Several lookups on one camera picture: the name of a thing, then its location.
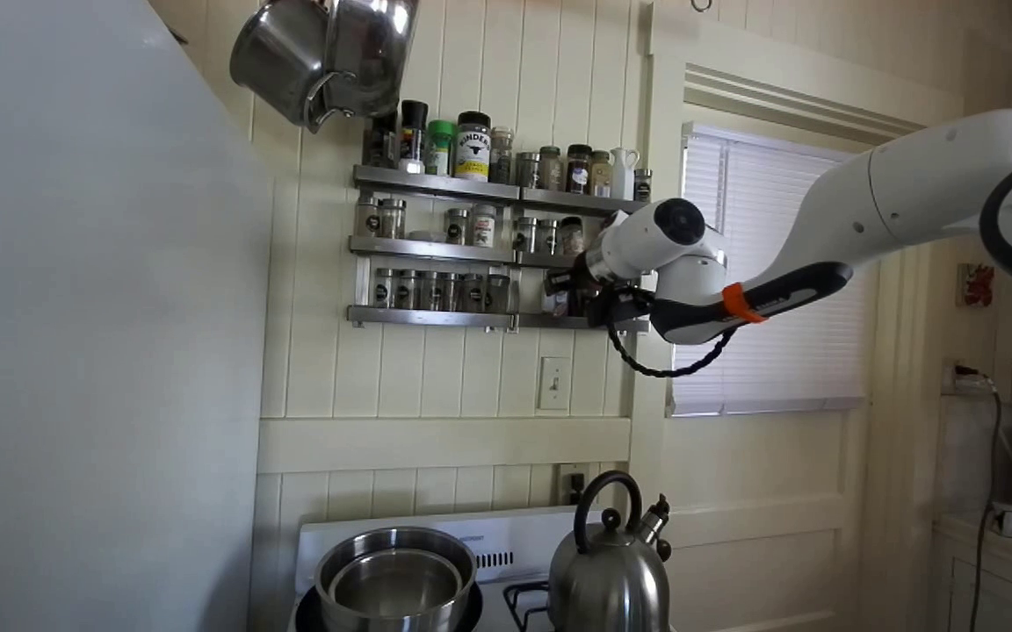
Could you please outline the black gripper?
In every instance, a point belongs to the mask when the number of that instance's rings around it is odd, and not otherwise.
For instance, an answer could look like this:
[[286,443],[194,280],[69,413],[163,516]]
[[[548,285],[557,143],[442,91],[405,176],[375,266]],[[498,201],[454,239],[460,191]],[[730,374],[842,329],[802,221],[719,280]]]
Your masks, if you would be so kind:
[[580,317],[585,327],[614,327],[647,314],[647,294],[617,279],[592,279],[585,258],[543,275],[542,309]]

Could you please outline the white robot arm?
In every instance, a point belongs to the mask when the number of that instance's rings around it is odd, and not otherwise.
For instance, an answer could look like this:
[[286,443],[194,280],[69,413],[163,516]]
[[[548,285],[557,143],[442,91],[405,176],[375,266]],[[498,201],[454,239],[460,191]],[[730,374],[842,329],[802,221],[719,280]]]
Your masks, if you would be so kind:
[[949,235],[976,235],[1012,275],[1012,110],[879,143],[802,198],[774,262],[730,280],[707,217],[671,198],[607,226],[548,279],[589,324],[647,317],[671,343],[703,343],[840,290],[852,266]]

